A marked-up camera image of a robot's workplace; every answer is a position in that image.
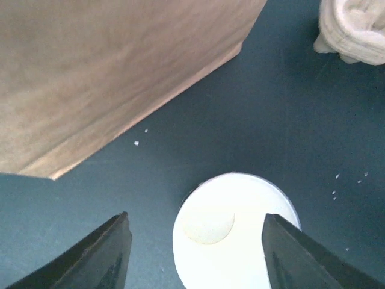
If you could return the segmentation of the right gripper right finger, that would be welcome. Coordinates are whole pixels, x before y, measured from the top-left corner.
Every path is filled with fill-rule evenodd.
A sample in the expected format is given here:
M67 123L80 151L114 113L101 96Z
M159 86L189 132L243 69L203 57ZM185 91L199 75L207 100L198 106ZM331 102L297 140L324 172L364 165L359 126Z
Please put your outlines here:
M384 288L279 214L267 214L262 244L271 288Z

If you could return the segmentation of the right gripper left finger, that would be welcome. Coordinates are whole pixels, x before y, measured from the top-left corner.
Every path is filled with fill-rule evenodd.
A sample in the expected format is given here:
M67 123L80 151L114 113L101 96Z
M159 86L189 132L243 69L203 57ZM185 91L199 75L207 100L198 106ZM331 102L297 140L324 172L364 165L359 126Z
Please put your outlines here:
M131 244L124 211L8 288L124 288Z

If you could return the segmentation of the single white paper cup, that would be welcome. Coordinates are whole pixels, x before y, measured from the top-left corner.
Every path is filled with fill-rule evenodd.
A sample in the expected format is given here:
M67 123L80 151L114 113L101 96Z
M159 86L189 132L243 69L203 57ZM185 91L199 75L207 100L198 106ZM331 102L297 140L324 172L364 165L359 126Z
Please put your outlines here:
M262 246L266 214L301 228L291 201L266 179L232 172L200 184L181 205L173 227L174 263L183 286L269 288Z

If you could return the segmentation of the brown paper bag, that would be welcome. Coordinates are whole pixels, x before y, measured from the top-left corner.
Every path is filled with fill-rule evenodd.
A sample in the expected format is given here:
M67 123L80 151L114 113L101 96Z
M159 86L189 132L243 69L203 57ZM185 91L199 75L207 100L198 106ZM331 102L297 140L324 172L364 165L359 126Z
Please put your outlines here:
M1 172L57 179L241 50L264 1L2 1Z

